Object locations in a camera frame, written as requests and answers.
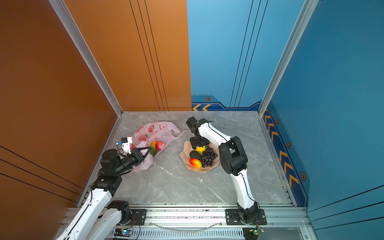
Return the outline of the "yellow lemon fruit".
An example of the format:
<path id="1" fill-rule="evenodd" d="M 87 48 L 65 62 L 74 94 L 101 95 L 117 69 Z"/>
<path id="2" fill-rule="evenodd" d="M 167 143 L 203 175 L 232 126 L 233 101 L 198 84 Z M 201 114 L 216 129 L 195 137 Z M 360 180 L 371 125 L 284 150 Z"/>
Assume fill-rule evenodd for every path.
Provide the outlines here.
<path id="1" fill-rule="evenodd" d="M 203 147 L 196 147 L 196 151 L 200 154 L 202 154 L 206 150 L 206 146 Z"/>

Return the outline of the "dark avocado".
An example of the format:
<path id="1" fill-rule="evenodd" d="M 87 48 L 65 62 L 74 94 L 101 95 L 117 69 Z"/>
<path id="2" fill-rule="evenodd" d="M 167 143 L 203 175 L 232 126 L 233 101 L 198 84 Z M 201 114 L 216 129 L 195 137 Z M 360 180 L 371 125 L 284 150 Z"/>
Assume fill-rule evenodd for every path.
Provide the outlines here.
<path id="1" fill-rule="evenodd" d="M 201 161 L 203 159 L 203 156 L 201 153 L 199 153 L 197 151 L 191 151 L 190 152 L 190 158 L 191 159 L 197 159 L 197 160 Z"/>

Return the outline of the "pink printed plastic bag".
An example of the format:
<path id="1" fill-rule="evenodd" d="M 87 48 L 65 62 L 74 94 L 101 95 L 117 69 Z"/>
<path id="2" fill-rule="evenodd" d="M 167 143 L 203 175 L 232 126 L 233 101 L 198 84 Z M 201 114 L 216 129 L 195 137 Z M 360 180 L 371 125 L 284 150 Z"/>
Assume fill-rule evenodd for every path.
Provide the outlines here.
<path id="1" fill-rule="evenodd" d="M 159 155 L 164 149 L 175 140 L 180 139 L 184 135 L 185 131 L 180 131 L 176 125 L 171 122 L 153 122 L 148 123 L 138 129 L 131 137 L 133 144 L 131 145 L 131 151 L 134 148 L 150 147 L 153 141 L 161 141 L 165 143 L 165 147 L 161 151 L 157 151 L 157 154 L 148 162 L 142 162 L 137 167 L 133 168 L 134 173 L 141 172 L 148 169 L 154 162 L 154 158 Z"/>

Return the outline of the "orange yellow peach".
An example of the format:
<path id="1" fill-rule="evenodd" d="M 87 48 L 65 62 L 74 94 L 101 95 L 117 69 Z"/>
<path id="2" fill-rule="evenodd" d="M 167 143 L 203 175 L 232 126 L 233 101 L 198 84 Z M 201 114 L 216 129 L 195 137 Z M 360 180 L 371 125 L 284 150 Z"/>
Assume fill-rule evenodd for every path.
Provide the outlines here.
<path id="1" fill-rule="evenodd" d="M 194 168 L 200 169 L 202 168 L 202 162 L 197 158 L 191 158 L 190 159 L 190 165 Z"/>

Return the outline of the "green yellow cucumber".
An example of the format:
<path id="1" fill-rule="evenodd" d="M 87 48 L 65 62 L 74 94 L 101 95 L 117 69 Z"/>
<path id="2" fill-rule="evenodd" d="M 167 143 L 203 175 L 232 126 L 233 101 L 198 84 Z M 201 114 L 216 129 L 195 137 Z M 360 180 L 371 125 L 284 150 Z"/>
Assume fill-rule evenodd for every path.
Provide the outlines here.
<path id="1" fill-rule="evenodd" d="M 157 145 L 158 141 L 153 141 L 150 145 L 150 154 L 154 157 L 157 154 Z"/>

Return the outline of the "red apple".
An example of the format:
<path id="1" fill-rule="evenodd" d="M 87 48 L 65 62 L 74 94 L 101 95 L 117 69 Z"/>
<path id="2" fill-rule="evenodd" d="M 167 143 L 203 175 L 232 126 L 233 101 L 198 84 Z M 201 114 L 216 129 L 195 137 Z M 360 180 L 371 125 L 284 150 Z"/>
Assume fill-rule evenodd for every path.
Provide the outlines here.
<path id="1" fill-rule="evenodd" d="M 157 141 L 155 147 L 157 151 L 161 151 L 165 147 L 165 143 L 161 141 Z"/>

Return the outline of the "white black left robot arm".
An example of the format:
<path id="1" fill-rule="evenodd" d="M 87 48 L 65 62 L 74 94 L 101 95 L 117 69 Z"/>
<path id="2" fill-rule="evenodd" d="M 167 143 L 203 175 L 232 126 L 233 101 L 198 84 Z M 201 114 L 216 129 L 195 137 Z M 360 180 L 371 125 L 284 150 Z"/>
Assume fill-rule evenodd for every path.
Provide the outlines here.
<path id="1" fill-rule="evenodd" d="M 150 153 L 150 147 L 134 148 L 124 155 L 117 149 L 102 154 L 97 179 L 77 215 L 66 227 L 58 240 L 104 240 L 117 225 L 135 225 L 135 216 L 126 201 L 112 201 L 122 175 L 130 173 Z"/>

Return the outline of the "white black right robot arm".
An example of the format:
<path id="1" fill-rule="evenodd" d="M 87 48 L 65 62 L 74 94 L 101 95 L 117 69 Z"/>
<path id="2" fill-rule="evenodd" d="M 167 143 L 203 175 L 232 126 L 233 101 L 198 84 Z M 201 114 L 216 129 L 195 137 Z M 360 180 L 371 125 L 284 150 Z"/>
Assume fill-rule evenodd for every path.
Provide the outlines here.
<path id="1" fill-rule="evenodd" d="M 235 186 L 241 221 L 246 225 L 258 222 L 261 207 L 251 192 L 247 176 L 248 157 L 240 138 L 225 135 L 206 119 L 191 117 L 186 124 L 193 134 L 190 138 L 193 149 L 207 144 L 218 148 L 221 166 L 231 176 Z"/>

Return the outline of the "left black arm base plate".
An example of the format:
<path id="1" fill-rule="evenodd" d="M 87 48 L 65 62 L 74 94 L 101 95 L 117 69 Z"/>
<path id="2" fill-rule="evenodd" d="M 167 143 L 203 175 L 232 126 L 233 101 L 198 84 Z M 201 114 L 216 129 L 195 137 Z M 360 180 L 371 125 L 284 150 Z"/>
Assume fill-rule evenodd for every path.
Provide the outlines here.
<path id="1" fill-rule="evenodd" d="M 147 217 L 147 209 L 131 209 L 131 218 L 126 226 L 143 226 Z"/>

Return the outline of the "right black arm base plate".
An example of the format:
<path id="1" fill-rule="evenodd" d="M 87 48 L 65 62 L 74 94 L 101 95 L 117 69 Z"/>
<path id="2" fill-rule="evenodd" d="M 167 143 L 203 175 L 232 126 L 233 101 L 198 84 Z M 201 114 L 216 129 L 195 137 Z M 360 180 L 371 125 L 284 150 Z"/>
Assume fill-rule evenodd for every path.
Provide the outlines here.
<path id="1" fill-rule="evenodd" d="M 251 223 L 246 223 L 241 219 L 238 209 L 225 209 L 226 223 L 229 226 L 234 225 L 259 225 L 266 226 L 268 224 L 265 211 L 260 209 L 255 219 Z"/>

